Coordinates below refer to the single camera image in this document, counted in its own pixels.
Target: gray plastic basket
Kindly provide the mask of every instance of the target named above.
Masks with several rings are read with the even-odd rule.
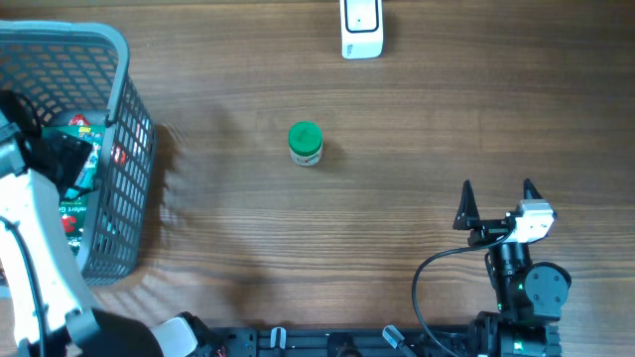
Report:
[[[106,25],[0,21],[2,89],[25,94],[47,125],[67,125],[56,118],[69,112],[103,113],[98,190],[89,195],[76,257],[92,285],[112,284],[134,269],[154,161],[155,126],[128,62],[125,39]],[[123,165],[115,152],[126,155]]]

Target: green packaging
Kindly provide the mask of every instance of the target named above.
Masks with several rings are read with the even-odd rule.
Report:
[[[53,130],[61,131],[92,145],[92,151],[77,176],[75,186],[93,189],[93,180],[97,174],[97,163],[99,162],[106,128],[104,126],[49,127],[44,128],[43,135],[46,137]],[[88,207],[88,195],[79,196],[79,194],[78,190],[70,188],[66,192],[64,199],[60,200],[60,216],[62,217],[63,230],[68,240],[68,246],[75,256],[79,252],[79,246],[81,245],[83,224]]]

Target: small jar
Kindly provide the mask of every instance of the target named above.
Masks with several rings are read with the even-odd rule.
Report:
[[[289,148],[296,164],[304,167],[317,164],[322,148],[319,126],[308,121],[296,123],[289,130]]]

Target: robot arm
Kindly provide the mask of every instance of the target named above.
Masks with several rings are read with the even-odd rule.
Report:
[[[149,328],[105,312],[81,276],[59,204],[89,152],[64,134],[45,142],[17,98],[0,92],[0,259],[16,343],[27,355],[65,355],[74,343],[89,356],[187,356],[199,344],[199,320],[183,315]]]

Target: plastic container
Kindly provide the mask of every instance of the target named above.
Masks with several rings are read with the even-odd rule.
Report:
[[[106,25],[0,21],[0,86],[26,95],[47,125],[89,113],[91,125],[106,127],[76,256],[92,285],[135,267],[155,155],[155,126],[128,62],[125,39]]]
[[[300,166],[317,164],[321,159],[322,146],[321,130],[312,122],[296,123],[289,130],[291,159]]]

